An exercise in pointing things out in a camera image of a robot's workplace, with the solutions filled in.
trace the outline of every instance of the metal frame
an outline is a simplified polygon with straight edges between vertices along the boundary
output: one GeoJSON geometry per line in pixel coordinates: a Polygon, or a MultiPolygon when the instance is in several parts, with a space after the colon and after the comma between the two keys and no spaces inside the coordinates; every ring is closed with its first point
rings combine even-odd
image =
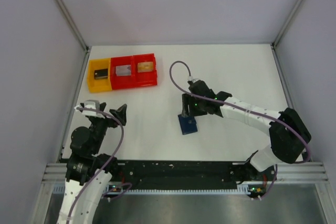
{"type": "MultiPolygon", "coordinates": [[[[74,92],[74,95],[72,96],[72,103],[71,107],[73,107],[78,98],[78,94],[80,91],[82,79],[84,77],[86,65],[89,59],[90,49],[86,42],[84,41],[79,29],[77,28],[74,20],[72,19],[68,8],[64,4],[63,0],[54,0],[59,11],[63,15],[66,23],[68,24],[69,28],[73,32],[74,36],[78,40],[78,43],[81,45],[85,52],[85,57],[83,59],[81,72],[77,81],[77,86],[74,92]]],[[[290,95],[290,90],[288,86],[288,80],[286,80],[286,75],[281,67],[281,63],[279,60],[279,57],[276,52],[276,48],[281,42],[281,39],[287,32],[288,28],[292,24],[293,20],[295,19],[298,11],[301,9],[302,4],[305,0],[297,0],[292,11],[288,15],[286,21],[284,22],[279,34],[277,35],[275,41],[271,44],[273,56],[277,65],[277,69],[279,72],[282,88],[285,93],[285,97],[287,100],[287,103],[290,107],[294,108],[294,100],[292,99],[290,95]]],[[[63,139],[62,139],[62,145],[64,144],[64,141],[67,137],[70,122],[72,120],[73,111],[70,110],[70,113],[68,114],[68,118],[66,119],[66,122],[63,127],[63,139]]],[[[36,206],[34,209],[34,213],[31,219],[31,223],[34,224],[41,224],[44,223],[47,209],[49,206],[51,195],[53,194],[54,185],[64,183],[65,179],[65,172],[66,167],[65,164],[59,164],[59,163],[52,163],[48,164],[41,182],[41,187],[38,195],[38,199],[36,202],[36,206]]],[[[300,164],[300,165],[288,165],[288,164],[280,164],[279,165],[279,171],[278,171],[278,180],[276,181],[276,184],[315,184],[317,193],[321,202],[322,209],[324,211],[324,214],[326,216],[326,219],[328,223],[336,223],[336,200],[335,196],[333,194],[333,190],[330,186],[328,177],[325,173],[323,163],[318,162],[311,162],[306,164],[300,164]]],[[[244,182],[245,184],[254,184],[254,182],[244,182]]]]}

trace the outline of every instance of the gray wall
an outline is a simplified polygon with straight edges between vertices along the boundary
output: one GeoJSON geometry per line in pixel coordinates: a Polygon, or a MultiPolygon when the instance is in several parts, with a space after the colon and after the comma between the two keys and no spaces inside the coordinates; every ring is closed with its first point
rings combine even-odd
{"type": "Polygon", "coordinates": [[[278,48],[312,151],[336,189],[336,0],[307,0],[278,48]]]}
{"type": "Polygon", "coordinates": [[[64,0],[89,45],[272,42],[296,0],[64,0]]]}
{"type": "Polygon", "coordinates": [[[56,160],[83,52],[53,0],[0,6],[0,222],[21,224],[56,160]]]}

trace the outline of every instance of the white table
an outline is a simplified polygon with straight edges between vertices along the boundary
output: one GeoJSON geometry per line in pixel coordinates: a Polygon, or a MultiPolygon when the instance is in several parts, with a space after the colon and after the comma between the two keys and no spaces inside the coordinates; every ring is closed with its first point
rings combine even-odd
{"type": "MultiPolygon", "coordinates": [[[[104,93],[88,91],[85,73],[78,103],[88,99],[106,102],[108,109],[126,103],[125,138],[117,153],[119,159],[157,159],[185,161],[244,161],[251,153],[269,144],[257,129],[215,115],[197,117],[198,132],[182,135],[177,115],[182,109],[182,93],[169,79],[169,67],[185,61],[194,78],[204,80],[214,90],[264,108],[284,110],[285,95],[269,45],[166,45],[94,46],[89,59],[155,53],[158,85],[104,93]]],[[[187,71],[176,65],[173,77],[188,87],[187,71]]],[[[70,136],[89,120],[76,112],[73,116],[62,157],[71,154],[70,136]]],[[[120,129],[108,129],[100,153],[111,154],[120,129]]]]}

